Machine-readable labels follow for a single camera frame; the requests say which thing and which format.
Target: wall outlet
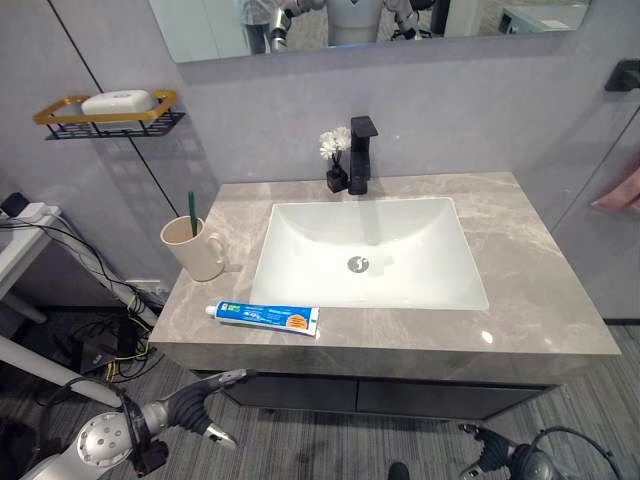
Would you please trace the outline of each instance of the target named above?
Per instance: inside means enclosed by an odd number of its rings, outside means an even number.
[[[162,280],[132,278],[130,280],[125,280],[124,283],[131,285],[142,292],[151,293],[160,298],[167,298],[169,296],[169,289]]]

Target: blue toothpaste tube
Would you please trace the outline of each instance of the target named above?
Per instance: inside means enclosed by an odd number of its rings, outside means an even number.
[[[285,307],[219,302],[205,312],[222,323],[273,328],[315,336],[318,327],[317,307]]]

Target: soap dish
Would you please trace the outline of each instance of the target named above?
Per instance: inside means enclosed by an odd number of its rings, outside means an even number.
[[[33,116],[38,125],[46,125],[51,134],[47,140],[70,140],[76,138],[117,138],[117,137],[161,137],[171,131],[184,117],[184,112],[174,112],[172,107],[178,101],[178,94],[172,90],[156,90],[154,96],[158,105],[146,112],[99,113],[56,116],[56,112],[69,106],[80,106],[88,95],[70,95],[52,103]],[[139,128],[113,130],[101,128],[103,122],[136,122]]]

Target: toothbrush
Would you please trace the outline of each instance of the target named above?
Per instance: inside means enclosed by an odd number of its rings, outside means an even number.
[[[198,217],[196,217],[196,196],[189,192],[189,217],[191,217],[191,233],[195,237],[198,234]]]

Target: white flower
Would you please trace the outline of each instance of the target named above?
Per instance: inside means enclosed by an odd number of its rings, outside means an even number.
[[[329,160],[336,153],[336,149],[330,144],[323,143],[320,145],[320,155],[322,158]]]
[[[324,132],[320,135],[320,155],[327,160],[337,151],[336,139],[333,132]]]
[[[333,131],[338,150],[345,151],[351,147],[351,131],[347,127],[338,127]]]
[[[339,151],[347,150],[350,146],[351,131],[346,127],[338,127],[320,135],[320,155],[327,160]]]
[[[331,130],[329,130],[328,132],[324,132],[322,135],[320,135],[320,143],[322,144],[331,144],[331,143],[335,143],[335,141],[336,141],[336,137]]]

